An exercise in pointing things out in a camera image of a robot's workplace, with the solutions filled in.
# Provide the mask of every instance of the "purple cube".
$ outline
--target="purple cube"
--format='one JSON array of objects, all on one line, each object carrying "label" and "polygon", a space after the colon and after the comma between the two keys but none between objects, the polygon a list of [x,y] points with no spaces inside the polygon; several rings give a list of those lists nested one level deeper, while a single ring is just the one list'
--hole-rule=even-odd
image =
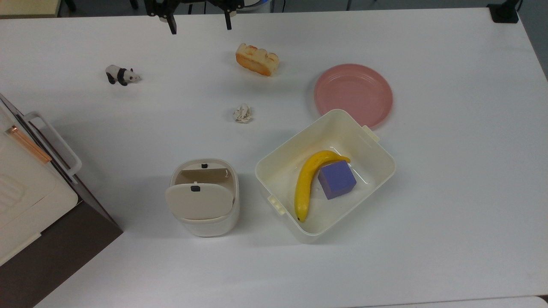
[{"label": "purple cube", "polygon": [[349,193],[356,186],[356,179],[346,161],[340,161],[322,167],[318,174],[319,183],[327,200]]}]

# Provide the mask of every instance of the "toy bread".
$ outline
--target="toy bread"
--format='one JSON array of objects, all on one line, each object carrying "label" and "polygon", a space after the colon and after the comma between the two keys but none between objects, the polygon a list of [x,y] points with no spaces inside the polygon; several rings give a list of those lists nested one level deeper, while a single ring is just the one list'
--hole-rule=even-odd
[{"label": "toy bread", "polygon": [[279,59],[274,53],[242,43],[236,51],[236,61],[248,70],[272,76],[278,69]]}]

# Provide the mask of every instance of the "toy panda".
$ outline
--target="toy panda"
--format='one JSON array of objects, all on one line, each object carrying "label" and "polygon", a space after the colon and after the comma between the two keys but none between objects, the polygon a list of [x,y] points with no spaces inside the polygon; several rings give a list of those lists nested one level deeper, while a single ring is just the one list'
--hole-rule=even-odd
[{"label": "toy panda", "polygon": [[115,84],[118,80],[121,85],[126,86],[128,82],[137,82],[141,79],[139,75],[133,72],[133,69],[128,71],[116,65],[109,65],[105,72],[111,84]]}]

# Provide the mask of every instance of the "toy banana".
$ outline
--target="toy banana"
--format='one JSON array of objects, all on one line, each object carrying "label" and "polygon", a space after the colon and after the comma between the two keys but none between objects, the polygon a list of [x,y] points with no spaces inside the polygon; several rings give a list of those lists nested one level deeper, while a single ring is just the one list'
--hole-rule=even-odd
[{"label": "toy banana", "polygon": [[333,151],[324,150],[312,155],[304,164],[299,173],[295,188],[295,213],[297,219],[304,223],[310,203],[310,187],[316,171],[325,163],[345,160],[350,163],[348,157],[341,156]]}]

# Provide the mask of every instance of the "crumpled paper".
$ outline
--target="crumpled paper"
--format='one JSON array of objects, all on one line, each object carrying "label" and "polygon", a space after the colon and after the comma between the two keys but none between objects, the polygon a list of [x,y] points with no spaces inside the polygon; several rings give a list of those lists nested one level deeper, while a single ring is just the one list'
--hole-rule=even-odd
[{"label": "crumpled paper", "polygon": [[248,104],[241,104],[232,114],[234,120],[238,123],[247,123],[251,120],[251,107]]}]

